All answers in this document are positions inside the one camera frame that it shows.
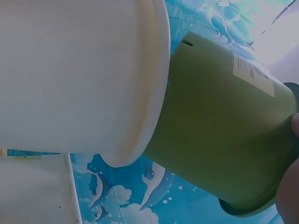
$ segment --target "white surface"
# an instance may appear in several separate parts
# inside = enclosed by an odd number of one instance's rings
[[[156,128],[162,109],[170,62],[170,25],[164,0],[139,0],[143,7],[140,11],[151,24],[152,44],[148,44],[149,51],[153,54],[153,64],[149,64],[152,86],[150,97],[147,101],[146,118],[143,121],[138,138],[132,146],[122,148],[121,151],[111,151],[109,154],[101,153],[103,160],[112,167],[129,165],[137,160],[144,152]]]
[[[1,224],[82,223],[68,154],[1,157],[0,179]]]
[[[299,1],[253,44],[271,74],[281,82],[299,83]]]
[[[168,76],[168,17],[155,4],[2,1],[0,147],[122,150],[124,159],[138,151],[122,165],[133,162],[154,131]]]

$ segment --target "white cloud illustration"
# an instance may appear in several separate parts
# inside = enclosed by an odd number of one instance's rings
[[[122,185],[116,185],[111,188],[108,199],[116,198],[118,204],[126,204],[132,195],[132,191],[130,189],[125,189]]]
[[[77,154],[75,156],[75,163],[72,163],[73,171],[80,174],[87,173],[86,167],[89,162],[93,160],[94,154]]]
[[[139,204],[130,204],[128,207],[121,208],[121,213],[127,223],[159,224],[158,216],[150,208],[140,211]]]
[[[79,201],[87,203],[87,204],[90,204],[92,202],[91,199],[87,198],[87,197],[80,198]]]

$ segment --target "label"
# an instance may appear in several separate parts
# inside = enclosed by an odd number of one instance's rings
[[[246,59],[238,56],[235,53],[233,54],[233,74],[274,97],[274,86],[271,78],[260,71],[256,66],[248,62]]]

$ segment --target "finger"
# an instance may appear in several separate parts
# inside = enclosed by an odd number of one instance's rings
[[[291,128],[294,135],[299,138],[299,113],[292,116]]]

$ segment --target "green plastic pot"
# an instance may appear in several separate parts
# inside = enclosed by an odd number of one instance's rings
[[[290,126],[297,89],[188,33],[172,56],[163,108],[144,155],[217,196],[228,214],[261,212],[274,204],[297,158]]]

